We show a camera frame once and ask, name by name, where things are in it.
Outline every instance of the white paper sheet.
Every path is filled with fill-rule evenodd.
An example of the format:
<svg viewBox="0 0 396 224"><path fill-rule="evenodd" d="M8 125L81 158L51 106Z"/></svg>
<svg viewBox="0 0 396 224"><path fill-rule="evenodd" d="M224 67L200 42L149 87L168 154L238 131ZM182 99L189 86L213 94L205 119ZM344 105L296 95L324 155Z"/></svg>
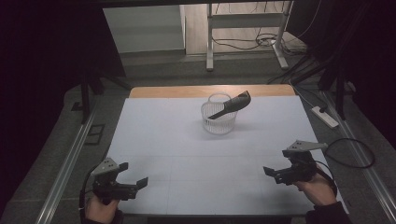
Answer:
<svg viewBox="0 0 396 224"><path fill-rule="evenodd" d="M294 186L278 185L263 166L290 167L281 150L317 142L298 96L254 97L226 135L203 128L206 98L127 99L107 156L129 162L118 181L148 176L124 213L143 215L303 215L312 210ZM317 161L325 162L320 150Z"/></svg>

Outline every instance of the white power strip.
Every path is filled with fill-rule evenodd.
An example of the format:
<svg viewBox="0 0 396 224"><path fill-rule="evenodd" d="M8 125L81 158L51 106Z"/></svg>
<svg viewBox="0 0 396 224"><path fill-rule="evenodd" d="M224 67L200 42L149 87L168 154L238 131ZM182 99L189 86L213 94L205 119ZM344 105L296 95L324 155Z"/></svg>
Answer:
<svg viewBox="0 0 396 224"><path fill-rule="evenodd" d="M315 106L314 108L311 109L314 114L316 114L323 122L327 124L331 129L335 128L338 126L338 122L335 121L330 115L328 115L326 112L321 113L320 107Z"/></svg>

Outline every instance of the basket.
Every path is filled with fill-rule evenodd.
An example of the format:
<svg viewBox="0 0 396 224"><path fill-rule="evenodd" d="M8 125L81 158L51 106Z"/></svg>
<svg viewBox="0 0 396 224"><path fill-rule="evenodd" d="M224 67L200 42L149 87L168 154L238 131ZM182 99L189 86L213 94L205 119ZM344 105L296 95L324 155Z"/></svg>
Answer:
<svg viewBox="0 0 396 224"><path fill-rule="evenodd" d="M228 101L231 99L231 96L225 92L216 92L209 96L206 103L204 103L201 107L202 119L205 130L213 134L226 134L229 133L235 124L236 112L225 114L217 119L208 119L208 117L220 112L224 109L225 101L212 101L212 97L214 96L222 96L220 99L225 99L226 96Z"/></svg>

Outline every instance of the white tabletop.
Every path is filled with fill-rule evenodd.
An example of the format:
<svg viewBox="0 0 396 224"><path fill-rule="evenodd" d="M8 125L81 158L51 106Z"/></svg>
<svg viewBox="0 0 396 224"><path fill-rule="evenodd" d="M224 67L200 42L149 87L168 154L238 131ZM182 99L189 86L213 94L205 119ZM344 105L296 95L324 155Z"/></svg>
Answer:
<svg viewBox="0 0 396 224"><path fill-rule="evenodd" d="M135 200L121 202L120 210L140 215L304 215L312 210L296 187L276 184L262 169L289 168L281 150L297 139L317 142L300 98L253 97L238 112L233 131L221 136L203 128L206 101L126 99L107 156L129 162L120 183L148 176L148 186ZM312 154L326 163L320 150Z"/></svg>

